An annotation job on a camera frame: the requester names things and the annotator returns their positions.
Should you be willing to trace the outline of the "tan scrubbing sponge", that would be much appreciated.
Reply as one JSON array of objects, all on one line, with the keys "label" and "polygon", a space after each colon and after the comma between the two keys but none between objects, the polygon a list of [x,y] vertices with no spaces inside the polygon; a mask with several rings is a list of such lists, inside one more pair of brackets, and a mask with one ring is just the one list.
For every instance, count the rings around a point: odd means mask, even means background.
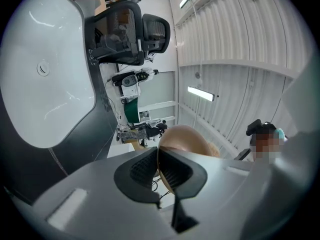
[{"label": "tan scrubbing sponge", "polygon": [[210,150],[210,155],[212,157],[219,158],[220,157],[220,150],[217,148],[217,146],[214,143],[208,142],[207,143],[208,148]]}]

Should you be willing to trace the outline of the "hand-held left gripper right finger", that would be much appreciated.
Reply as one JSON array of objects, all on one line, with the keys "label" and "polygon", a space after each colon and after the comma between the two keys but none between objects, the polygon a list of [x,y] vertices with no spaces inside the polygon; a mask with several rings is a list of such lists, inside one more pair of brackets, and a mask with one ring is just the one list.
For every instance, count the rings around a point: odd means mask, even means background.
[{"label": "hand-held left gripper right finger", "polygon": [[159,172],[174,194],[171,226],[177,233],[213,217],[239,189],[253,163],[159,148]]}]

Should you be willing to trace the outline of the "green bathtub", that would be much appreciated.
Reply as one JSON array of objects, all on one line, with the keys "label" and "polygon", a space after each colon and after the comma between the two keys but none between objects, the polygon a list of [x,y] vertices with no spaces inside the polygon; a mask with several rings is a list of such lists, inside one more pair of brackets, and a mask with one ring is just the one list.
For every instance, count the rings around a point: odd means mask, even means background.
[{"label": "green bathtub", "polygon": [[140,122],[137,97],[124,105],[124,114],[129,123],[135,124]]}]

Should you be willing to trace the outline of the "grey roller blind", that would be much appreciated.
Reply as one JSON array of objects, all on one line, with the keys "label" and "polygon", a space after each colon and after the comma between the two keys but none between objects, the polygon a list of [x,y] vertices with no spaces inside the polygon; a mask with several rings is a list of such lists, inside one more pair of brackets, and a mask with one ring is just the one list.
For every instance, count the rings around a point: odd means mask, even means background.
[{"label": "grey roller blind", "polygon": [[157,103],[169,102],[175,99],[175,78],[174,72],[161,72],[152,80],[142,82],[138,105],[140,107]]}]

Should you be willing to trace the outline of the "white rectangular sink basin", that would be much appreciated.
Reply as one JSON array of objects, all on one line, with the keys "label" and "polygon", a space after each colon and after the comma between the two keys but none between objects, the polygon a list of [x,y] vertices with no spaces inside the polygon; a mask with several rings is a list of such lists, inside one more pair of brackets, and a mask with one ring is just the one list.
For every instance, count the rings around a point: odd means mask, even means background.
[{"label": "white rectangular sink basin", "polygon": [[94,108],[84,16],[72,0],[23,0],[0,44],[0,91],[18,135],[61,143]]}]

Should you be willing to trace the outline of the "black mesh office chair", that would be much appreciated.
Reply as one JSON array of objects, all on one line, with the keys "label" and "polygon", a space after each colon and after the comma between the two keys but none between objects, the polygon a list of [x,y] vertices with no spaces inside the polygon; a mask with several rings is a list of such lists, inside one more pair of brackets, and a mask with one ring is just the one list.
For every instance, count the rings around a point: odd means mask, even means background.
[{"label": "black mesh office chair", "polygon": [[101,63],[142,66],[155,54],[163,54],[170,42],[171,30],[167,20],[142,14],[133,1],[121,1],[96,15],[94,46],[90,58]]}]

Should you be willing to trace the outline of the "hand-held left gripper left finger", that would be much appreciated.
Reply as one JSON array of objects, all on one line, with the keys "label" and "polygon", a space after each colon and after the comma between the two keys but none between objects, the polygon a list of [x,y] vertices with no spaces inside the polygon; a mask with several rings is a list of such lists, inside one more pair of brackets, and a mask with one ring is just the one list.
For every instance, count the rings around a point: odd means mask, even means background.
[{"label": "hand-held left gripper left finger", "polygon": [[35,213],[67,234],[172,234],[152,190],[155,147],[94,161],[44,192]]}]

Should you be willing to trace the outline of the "tan ceramic bowl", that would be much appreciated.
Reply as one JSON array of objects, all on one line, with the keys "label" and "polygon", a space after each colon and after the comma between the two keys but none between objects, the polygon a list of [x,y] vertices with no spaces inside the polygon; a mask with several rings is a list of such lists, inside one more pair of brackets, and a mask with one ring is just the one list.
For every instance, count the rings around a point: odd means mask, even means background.
[{"label": "tan ceramic bowl", "polygon": [[217,161],[201,134],[190,126],[176,125],[161,137],[157,168],[169,191],[189,199],[204,187]]}]

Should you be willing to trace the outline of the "small white cabinet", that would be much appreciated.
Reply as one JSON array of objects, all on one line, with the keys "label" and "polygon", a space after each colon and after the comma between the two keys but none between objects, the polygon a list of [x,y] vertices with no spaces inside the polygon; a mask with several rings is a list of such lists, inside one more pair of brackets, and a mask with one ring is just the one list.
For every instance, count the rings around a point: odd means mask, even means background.
[{"label": "small white cabinet", "polygon": [[129,87],[122,85],[121,89],[123,93],[123,95],[121,96],[122,98],[136,97],[139,96],[141,93],[140,86],[138,83]]}]

